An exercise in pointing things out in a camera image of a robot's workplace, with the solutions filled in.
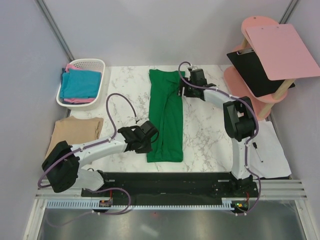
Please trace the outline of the green t shirt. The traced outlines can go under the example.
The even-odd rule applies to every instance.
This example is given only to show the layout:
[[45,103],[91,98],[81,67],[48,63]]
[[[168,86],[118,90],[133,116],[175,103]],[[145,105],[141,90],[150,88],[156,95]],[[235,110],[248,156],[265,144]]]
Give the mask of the green t shirt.
[[146,155],[148,163],[180,163],[183,155],[183,102],[178,95],[178,71],[149,70],[150,99],[148,118],[157,128],[158,139]]

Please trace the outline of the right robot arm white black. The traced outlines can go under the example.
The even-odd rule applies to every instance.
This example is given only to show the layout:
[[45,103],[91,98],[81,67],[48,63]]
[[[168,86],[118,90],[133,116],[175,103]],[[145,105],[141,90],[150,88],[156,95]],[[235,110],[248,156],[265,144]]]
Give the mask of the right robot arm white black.
[[198,98],[223,110],[224,129],[232,141],[231,174],[236,179],[229,184],[229,191],[240,197],[247,191],[243,180],[251,176],[248,170],[250,142],[259,129],[251,99],[228,94],[215,84],[208,84],[202,69],[189,67],[188,71],[189,77],[180,77],[178,95]]

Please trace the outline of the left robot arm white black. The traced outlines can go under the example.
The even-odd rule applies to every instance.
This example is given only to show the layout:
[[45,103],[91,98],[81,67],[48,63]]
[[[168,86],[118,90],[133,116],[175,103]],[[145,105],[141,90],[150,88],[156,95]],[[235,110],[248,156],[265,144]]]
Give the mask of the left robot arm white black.
[[62,193],[72,187],[88,189],[99,197],[106,196],[110,185],[100,170],[83,169],[96,160],[114,154],[134,151],[147,154],[152,143],[159,137],[159,131],[149,121],[141,125],[122,127],[115,136],[104,137],[86,143],[69,145],[67,141],[56,144],[42,164],[42,169],[55,193]]

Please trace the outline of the pink wooden side shelf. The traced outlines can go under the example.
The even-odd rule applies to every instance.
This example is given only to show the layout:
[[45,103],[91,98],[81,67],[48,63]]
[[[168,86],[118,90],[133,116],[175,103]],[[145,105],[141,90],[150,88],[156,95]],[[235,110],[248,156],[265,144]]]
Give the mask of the pink wooden side shelf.
[[[248,27],[256,26],[268,26],[268,25],[278,25],[279,23],[272,18],[266,16],[250,16],[246,18],[241,24],[241,32],[243,34],[243,40],[240,45],[237,45],[233,51],[238,51],[242,49],[248,49],[251,47],[251,41],[246,32]],[[238,73],[235,67],[228,67],[223,73],[224,82],[227,86],[229,92],[237,97],[247,96],[250,98],[253,110],[259,121],[263,121],[271,113],[271,108],[274,104],[281,102],[287,96],[288,92],[285,91],[284,94],[279,99],[274,99],[272,94],[268,94],[261,97],[256,97],[253,95],[251,90],[249,90],[245,81]]]

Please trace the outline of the black clipboard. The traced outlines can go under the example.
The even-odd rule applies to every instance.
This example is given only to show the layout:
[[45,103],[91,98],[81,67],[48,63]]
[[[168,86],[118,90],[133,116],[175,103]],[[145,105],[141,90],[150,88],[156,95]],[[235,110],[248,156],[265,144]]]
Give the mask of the black clipboard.
[[260,59],[252,48],[229,52],[226,56],[255,97],[275,93],[284,82],[268,79]]

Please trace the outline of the beige folded t shirt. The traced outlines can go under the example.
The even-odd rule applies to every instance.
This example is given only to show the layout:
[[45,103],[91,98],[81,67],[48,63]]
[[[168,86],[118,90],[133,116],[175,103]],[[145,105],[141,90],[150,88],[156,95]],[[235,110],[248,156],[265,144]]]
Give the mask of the beige folded t shirt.
[[73,145],[99,139],[103,123],[104,119],[100,117],[78,119],[70,116],[56,121],[45,159],[59,142],[66,141]]

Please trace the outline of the white pen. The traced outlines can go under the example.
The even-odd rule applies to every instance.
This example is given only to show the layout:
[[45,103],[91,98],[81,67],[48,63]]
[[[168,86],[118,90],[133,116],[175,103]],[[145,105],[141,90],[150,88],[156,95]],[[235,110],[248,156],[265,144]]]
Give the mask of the white pen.
[[261,155],[260,155],[260,153],[259,153],[259,151],[258,151],[258,145],[257,145],[257,143],[254,141],[254,142],[252,143],[252,145],[253,145],[253,147],[254,147],[254,149],[255,149],[255,152],[256,152],[256,154],[257,154],[260,162],[263,163],[264,160],[262,159],[262,157],[261,157]]

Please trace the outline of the pink clipboard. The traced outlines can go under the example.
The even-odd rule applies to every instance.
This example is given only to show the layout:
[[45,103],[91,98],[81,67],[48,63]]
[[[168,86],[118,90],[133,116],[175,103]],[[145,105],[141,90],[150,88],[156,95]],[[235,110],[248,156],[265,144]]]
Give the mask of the pink clipboard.
[[319,65],[292,24],[253,26],[246,33],[269,80],[320,75]]

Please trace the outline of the dark blue folded t shirt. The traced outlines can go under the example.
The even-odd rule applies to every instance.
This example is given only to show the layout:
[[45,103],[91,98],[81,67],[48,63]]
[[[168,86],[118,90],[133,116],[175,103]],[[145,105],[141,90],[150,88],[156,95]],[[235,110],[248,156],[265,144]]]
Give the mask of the dark blue folded t shirt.
[[62,68],[61,69],[61,74],[60,74],[60,82],[62,83],[63,82],[63,74],[66,72],[66,69],[65,68]]

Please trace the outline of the white paper sheet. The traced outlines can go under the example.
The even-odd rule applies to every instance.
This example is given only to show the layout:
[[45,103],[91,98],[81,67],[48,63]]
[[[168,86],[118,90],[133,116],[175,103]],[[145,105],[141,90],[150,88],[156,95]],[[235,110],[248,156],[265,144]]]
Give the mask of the white paper sheet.
[[289,163],[278,140],[271,121],[260,121],[259,131],[252,142],[256,142],[257,149],[263,162],[260,162],[253,145],[249,152],[249,168],[261,178],[284,178],[291,175]]

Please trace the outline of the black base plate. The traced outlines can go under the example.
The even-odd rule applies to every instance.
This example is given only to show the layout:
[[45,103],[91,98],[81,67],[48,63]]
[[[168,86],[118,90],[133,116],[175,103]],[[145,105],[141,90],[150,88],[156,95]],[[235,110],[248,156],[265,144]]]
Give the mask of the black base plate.
[[112,197],[117,204],[204,205],[223,198],[256,198],[253,178],[236,180],[226,172],[104,172],[98,193],[82,190],[82,197]]

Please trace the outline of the aluminium frame rail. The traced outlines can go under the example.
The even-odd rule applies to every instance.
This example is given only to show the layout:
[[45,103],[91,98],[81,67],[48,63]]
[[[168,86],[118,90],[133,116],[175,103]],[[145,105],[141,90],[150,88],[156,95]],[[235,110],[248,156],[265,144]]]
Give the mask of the aluminium frame rail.
[[78,199],[81,197],[82,189],[71,187],[63,192],[55,193],[52,187],[38,188],[36,199]]

